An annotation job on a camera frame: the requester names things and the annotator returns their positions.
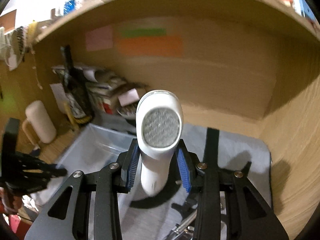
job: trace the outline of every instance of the pink paper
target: pink paper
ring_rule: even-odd
[[[87,51],[111,49],[113,47],[111,25],[87,32],[85,34],[85,44]]]

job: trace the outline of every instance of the wooden shelf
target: wooden shelf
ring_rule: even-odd
[[[310,22],[278,0],[92,0],[47,27],[35,43],[48,36],[74,35],[123,19],[179,15],[223,18],[300,40],[320,40],[320,32]]]

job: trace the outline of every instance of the wine bottle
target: wine bottle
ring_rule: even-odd
[[[69,106],[72,115],[79,124],[86,124],[94,117],[87,88],[85,86],[86,78],[81,69],[73,66],[70,46],[61,47],[64,58],[65,73],[63,76],[63,89],[69,100]]]

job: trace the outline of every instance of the orange paper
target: orange paper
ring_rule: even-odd
[[[180,36],[157,36],[119,39],[119,52],[126,56],[181,57],[183,53]]]

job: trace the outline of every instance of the green sticky note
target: green sticky note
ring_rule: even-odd
[[[166,36],[167,30],[162,28],[150,28],[150,29],[133,29],[133,30],[121,30],[122,38],[137,38],[137,37],[150,37],[150,36]]]

